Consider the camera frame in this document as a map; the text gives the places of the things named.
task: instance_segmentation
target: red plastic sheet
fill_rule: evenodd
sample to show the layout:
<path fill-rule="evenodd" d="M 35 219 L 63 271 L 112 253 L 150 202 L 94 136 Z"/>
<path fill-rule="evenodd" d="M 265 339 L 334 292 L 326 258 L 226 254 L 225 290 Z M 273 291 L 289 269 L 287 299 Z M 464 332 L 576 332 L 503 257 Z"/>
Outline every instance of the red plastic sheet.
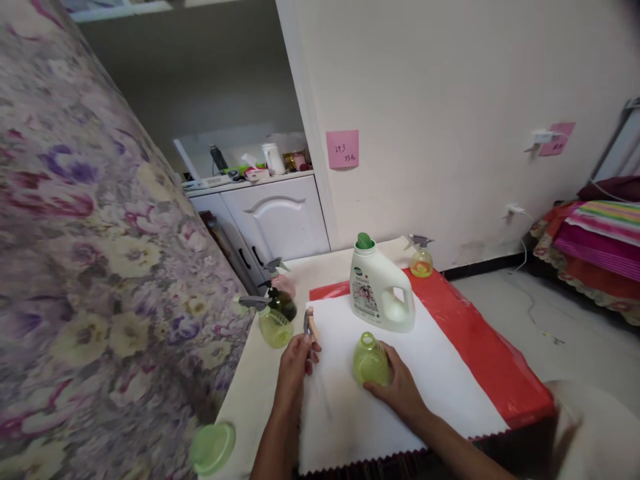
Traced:
<path fill-rule="evenodd" d="M 522 428 L 554 414 L 551 394 L 522 353 L 496 332 L 469 300 L 435 270 L 425 279 L 413 276 L 409 269 L 404 272 L 413 292 L 510 428 Z M 309 298 L 320 300 L 348 293 L 349 282 L 344 281 L 313 289 Z"/>

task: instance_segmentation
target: cabinet door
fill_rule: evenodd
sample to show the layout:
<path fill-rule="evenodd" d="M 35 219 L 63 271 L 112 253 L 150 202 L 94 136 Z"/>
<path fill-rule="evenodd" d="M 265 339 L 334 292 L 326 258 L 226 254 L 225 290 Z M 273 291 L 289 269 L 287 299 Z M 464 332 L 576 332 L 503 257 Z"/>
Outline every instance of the cabinet door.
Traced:
<path fill-rule="evenodd" d="M 221 195 L 258 264 L 275 257 L 290 260 L 329 251 L 314 176 Z"/>
<path fill-rule="evenodd" d="M 195 197 L 190 200 L 197 212 L 210 211 L 215 215 L 220 227 L 225 232 L 231 242 L 231 245 L 240 257 L 241 263 L 247 270 L 253 284 L 259 285 L 264 282 L 265 276 L 262 272 L 263 269 L 253 260 L 253 256 L 250 254 L 250 250 L 242 238 L 242 235 L 240 235 L 240 232 L 233 221 L 233 217 L 231 216 L 225 202 L 222 200 L 220 193 Z"/>

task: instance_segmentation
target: pink paper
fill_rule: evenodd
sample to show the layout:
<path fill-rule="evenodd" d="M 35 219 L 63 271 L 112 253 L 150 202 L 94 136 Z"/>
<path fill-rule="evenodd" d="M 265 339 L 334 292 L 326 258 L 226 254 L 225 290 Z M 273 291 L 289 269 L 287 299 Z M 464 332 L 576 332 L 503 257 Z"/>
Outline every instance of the pink paper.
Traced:
<path fill-rule="evenodd" d="M 565 149 L 565 146 L 569 141 L 569 137 L 571 136 L 571 132 L 573 132 L 574 127 L 575 122 L 554 123 L 551 126 L 550 130 L 564 133 L 564 135 L 558 135 L 554 142 L 545 143 L 542 148 L 540 148 L 540 153 L 538 153 L 538 156 L 550 157 L 552 155 L 560 155 L 562 153 L 562 150 Z"/>
<path fill-rule="evenodd" d="M 357 167 L 360 162 L 360 142 L 358 130 L 327 132 L 329 168 Z"/>

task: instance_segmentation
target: product label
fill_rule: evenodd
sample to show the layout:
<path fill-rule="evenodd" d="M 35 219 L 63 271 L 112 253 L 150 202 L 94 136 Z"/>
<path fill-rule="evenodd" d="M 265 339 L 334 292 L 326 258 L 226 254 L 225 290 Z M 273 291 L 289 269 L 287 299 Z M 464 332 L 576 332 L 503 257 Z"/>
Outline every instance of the product label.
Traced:
<path fill-rule="evenodd" d="M 358 280 L 354 280 L 351 284 L 351 295 L 353 296 L 353 304 L 356 310 L 370 315 L 372 321 L 380 323 L 380 314 L 378 313 L 378 305 L 375 302 L 373 291 L 369 284 L 367 275 L 364 278 L 360 277 Z"/>

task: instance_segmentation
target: cabinet handle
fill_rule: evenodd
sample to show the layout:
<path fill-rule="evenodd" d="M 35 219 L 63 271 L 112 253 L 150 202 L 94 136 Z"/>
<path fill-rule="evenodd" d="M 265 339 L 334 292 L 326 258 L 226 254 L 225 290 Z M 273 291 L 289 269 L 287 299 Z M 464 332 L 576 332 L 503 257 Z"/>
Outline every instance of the cabinet handle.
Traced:
<path fill-rule="evenodd" d="M 242 258 L 242 261 L 245 263 L 245 267 L 247 268 L 247 270 L 251 270 L 251 266 L 245 260 L 245 254 L 242 253 L 242 249 L 238 249 L 238 253 L 240 253 L 240 258 Z"/>
<path fill-rule="evenodd" d="M 260 257 L 258 257 L 258 252 L 256 252 L 255 250 L 255 245 L 251 247 L 251 250 L 253 250 L 253 254 L 255 255 L 255 258 L 258 260 L 258 263 L 260 264 L 260 266 L 264 267 L 265 264 L 262 263 L 262 260 L 260 260 Z"/>

